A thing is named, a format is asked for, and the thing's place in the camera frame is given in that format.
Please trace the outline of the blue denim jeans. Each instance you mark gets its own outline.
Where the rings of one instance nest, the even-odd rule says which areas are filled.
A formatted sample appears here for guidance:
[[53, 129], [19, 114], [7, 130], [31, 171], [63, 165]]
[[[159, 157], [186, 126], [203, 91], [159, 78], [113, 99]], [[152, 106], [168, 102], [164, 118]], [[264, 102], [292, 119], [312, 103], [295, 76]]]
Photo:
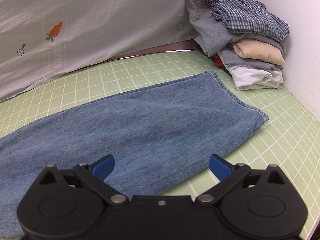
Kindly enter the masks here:
[[121, 193], [157, 195], [225, 157], [267, 122], [216, 72], [115, 94], [31, 122], [1, 139], [1, 237], [21, 235], [16, 209], [47, 164], [69, 169], [105, 155], [106, 183]]

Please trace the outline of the green grid cutting mat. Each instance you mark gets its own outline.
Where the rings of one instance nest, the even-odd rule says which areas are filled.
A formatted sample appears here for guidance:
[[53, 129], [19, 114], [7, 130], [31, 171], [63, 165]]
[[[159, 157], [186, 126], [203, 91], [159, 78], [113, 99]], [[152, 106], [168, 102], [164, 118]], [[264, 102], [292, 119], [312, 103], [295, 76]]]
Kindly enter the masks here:
[[303, 197], [309, 213], [301, 233], [310, 239], [319, 223], [319, 122], [284, 87], [238, 91], [232, 78], [198, 51], [130, 57], [77, 70], [1, 102], [1, 136], [41, 117], [108, 95], [215, 71], [243, 102], [269, 121], [227, 155], [252, 168], [277, 164]]

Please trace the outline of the white folded garment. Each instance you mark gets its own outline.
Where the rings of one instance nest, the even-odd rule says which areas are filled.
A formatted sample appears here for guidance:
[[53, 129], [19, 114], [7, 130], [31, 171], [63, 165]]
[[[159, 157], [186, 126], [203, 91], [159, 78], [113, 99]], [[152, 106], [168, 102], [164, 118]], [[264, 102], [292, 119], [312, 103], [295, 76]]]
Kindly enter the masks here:
[[281, 70], [271, 71], [246, 65], [226, 65], [237, 90], [280, 88], [283, 83]]

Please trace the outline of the red folded garment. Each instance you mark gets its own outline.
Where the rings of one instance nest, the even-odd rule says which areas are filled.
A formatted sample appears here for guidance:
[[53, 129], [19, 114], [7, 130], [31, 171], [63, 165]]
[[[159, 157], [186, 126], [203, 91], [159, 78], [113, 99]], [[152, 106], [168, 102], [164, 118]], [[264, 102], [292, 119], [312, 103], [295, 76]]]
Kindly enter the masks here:
[[220, 59], [218, 53], [215, 53], [215, 54], [212, 56], [212, 59], [213, 59], [213, 61], [215, 62], [215, 65], [217, 66], [217, 68], [222, 68], [222, 67], [225, 66], [225, 65], [223, 64], [222, 60]]

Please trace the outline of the grey folded garment lower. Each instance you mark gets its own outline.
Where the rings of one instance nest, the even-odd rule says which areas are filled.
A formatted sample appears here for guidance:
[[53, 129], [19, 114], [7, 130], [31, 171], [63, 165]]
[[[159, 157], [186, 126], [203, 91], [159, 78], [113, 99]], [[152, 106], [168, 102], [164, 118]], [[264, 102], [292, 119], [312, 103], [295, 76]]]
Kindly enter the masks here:
[[238, 56], [232, 48], [225, 47], [223, 50], [217, 52], [220, 59], [224, 63], [224, 65], [244, 65], [250, 66], [254, 68], [260, 68], [263, 70], [270, 70], [270, 71], [278, 71], [282, 70], [281, 65], [276, 65], [272, 63], [267, 63], [261, 60], [256, 59], [244, 59]]

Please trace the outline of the beige folded garment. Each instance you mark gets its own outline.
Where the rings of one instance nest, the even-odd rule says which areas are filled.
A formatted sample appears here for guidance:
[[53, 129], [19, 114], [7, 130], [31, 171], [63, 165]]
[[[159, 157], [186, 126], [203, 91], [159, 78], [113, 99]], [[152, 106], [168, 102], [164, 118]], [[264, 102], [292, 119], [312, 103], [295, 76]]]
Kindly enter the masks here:
[[281, 51], [265, 42], [255, 39], [241, 39], [232, 43], [235, 53], [244, 59], [261, 60], [267, 63], [283, 65]]

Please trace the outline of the grey folded shirt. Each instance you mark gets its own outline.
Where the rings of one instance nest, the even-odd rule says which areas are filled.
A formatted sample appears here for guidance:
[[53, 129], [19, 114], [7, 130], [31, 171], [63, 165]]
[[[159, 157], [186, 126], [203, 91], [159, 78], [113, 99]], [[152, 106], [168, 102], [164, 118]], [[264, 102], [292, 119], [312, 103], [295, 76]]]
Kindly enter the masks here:
[[211, 15], [209, 5], [202, 0], [184, 0], [185, 7], [189, 15], [189, 22], [199, 34], [195, 42], [201, 47], [203, 52], [211, 57], [227, 44], [236, 42], [242, 38], [255, 39], [268, 43], [280, 50], [282, 54], [287, 51], [285, 42], [278, 42], [272, 38], [255, 34], [230, 34], [223, 23], [217, 21]]

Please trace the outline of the white carrot print sheet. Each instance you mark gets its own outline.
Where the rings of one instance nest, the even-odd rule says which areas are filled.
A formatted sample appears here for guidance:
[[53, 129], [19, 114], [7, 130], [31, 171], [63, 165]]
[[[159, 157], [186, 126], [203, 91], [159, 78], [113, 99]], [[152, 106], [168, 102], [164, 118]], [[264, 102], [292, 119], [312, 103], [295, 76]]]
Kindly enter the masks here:
[[184, 0], [1, 0], [1, 99], [196, 36]]

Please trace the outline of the blue checkered folded shirt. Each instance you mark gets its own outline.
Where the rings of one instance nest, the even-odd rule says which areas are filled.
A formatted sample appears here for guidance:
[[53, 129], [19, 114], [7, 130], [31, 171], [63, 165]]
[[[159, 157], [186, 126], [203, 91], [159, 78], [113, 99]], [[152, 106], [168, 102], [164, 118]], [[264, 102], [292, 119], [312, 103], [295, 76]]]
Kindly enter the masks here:
[[223, 23], [230, 34], [255, 33], [286, 41], [290, 35], [289, 25], [272, 14], [266, 6], [255, 0], [206, 0], [211, 14]]

